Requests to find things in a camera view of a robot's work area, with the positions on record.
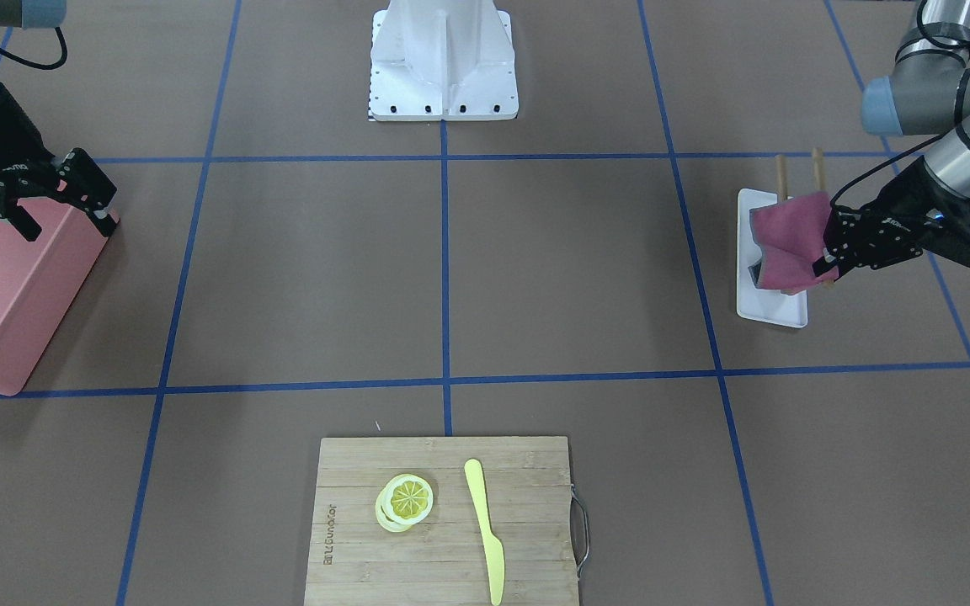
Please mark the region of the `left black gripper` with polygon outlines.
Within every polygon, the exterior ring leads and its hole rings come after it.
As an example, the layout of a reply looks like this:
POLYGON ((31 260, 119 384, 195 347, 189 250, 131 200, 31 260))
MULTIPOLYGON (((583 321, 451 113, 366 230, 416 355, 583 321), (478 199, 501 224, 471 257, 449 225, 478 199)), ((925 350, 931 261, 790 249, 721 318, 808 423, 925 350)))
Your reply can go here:
POLYGON ((886 268, 924 252, 970 268, 970 196, 944 187, 920 158, 872 202, 858 210, 843 205, 831 210, 823 244, 823 256, 812 263, 815 284, 832 284, 840 272, 886 268))

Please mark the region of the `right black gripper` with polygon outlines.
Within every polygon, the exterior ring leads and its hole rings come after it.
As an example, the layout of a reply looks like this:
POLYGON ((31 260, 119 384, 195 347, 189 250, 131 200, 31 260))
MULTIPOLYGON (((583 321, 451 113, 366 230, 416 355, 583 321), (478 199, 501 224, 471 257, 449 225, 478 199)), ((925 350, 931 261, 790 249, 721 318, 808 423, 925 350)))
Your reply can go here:
MULTIPOLYGON (((17 100, 0 84, 0 170, 31 162, 51 162, 54 154, 44 146, 37 126, 17 100)), ((102 237, 112 237, 118 220, 110 205, 118 187, 82 148, 71 149, 54 170, 58 183, 51 199, 80 210, 102 237)), ((8 223, 25 241, 35 242, 42 229, 19 204, 22 179, 18 173, 0 173, 0 221, 8 223)))

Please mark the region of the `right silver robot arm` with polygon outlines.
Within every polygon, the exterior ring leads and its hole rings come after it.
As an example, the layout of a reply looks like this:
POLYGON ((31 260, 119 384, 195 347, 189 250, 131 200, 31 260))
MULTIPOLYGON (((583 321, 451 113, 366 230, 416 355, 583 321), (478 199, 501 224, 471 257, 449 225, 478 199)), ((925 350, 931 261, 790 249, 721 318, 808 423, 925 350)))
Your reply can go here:
MULTIPOLYGON (((0 27, 53 30, 59 57, 51 62, 31 61, 2 45, 0 56, 43 72, 61 68, 68 61, 68 43, 61 29, 67 12, 65 1, 0 1, 0 27)), ((118 227, 109 210, 116 191, 107 173, 85 150, 51 153, 38 127, 0 80, 0 221, 28 242, 35 241, 42 229, 22 202, 46 197, 83 212, 103 237, 111 237, 118 227)))

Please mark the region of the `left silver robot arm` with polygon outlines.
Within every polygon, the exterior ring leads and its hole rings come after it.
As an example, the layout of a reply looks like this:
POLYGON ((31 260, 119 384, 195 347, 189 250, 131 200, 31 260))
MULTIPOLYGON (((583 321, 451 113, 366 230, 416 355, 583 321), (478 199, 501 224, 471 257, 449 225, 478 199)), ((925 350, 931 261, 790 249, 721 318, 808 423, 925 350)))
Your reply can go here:
POLYGON ((923 253, 970 268, 970 1, 921 1, 861 119, 875 136, 928 135, 925 153, 851 210, 832 199, 817 279, 923 253))

